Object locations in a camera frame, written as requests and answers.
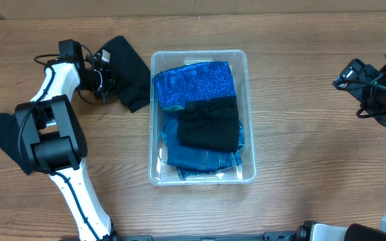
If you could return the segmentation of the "sparkly blue cloth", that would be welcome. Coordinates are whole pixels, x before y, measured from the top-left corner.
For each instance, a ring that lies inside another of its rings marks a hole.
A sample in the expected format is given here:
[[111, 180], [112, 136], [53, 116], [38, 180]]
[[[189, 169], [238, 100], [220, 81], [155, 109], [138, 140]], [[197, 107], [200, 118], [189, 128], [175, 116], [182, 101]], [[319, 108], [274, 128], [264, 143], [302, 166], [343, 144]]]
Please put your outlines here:
[[158, 73], [152, 82], [164, 111], [183, 110], [187, 102], [235, 96], [228, 62], [200, 62]]

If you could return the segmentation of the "small black cloth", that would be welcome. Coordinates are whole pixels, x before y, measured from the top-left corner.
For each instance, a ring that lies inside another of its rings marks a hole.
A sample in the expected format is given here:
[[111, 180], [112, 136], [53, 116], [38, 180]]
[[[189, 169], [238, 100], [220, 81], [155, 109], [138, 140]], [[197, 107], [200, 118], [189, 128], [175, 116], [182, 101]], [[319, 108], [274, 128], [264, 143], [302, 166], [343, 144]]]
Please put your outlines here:
[[0, 112], [0, 148], [19, 165], [26, 175], [30, 175], [32, 168], [20, 155], [18, 136], [19, 126], [15, 115]]

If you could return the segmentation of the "blue jeans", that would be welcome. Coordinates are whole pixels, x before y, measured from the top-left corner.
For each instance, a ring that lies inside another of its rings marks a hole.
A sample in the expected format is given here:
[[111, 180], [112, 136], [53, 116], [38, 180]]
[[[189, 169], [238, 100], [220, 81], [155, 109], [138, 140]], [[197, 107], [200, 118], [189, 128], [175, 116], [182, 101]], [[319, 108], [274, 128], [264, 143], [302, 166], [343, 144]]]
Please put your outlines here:
[[220, 152], [183, 146], [177, 138], [178, 115], [164, 113], [162, 139], [168, 149], [167, 164], [177, 168], [180, 179], [191, 175], [206, 175], [220, 170], [241, 166], [241, 150], [245, 146], [243, 126], [239, 121], [239, 143], [237, 151]]

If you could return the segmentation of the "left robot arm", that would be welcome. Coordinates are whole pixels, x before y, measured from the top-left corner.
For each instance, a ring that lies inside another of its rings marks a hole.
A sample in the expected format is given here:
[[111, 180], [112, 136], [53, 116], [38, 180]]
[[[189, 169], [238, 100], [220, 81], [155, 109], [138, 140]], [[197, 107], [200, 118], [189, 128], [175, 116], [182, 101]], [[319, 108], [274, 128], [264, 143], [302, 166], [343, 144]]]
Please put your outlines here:
[[58, 54], [44, 63], [45, 80], [38, 93], [15, 108], [19, 125], [17, 148], [31, 172], [45, 173], [63, 195], [78, 228], [79, 240], [119, 240], [109, 215], [92, 186], [86, 167], [88, 147], [71, 100], [80, 90], [105, 99], [105, 82], [96, 65], [109, 62], [84, 55], [85, 46], [60, 41]]

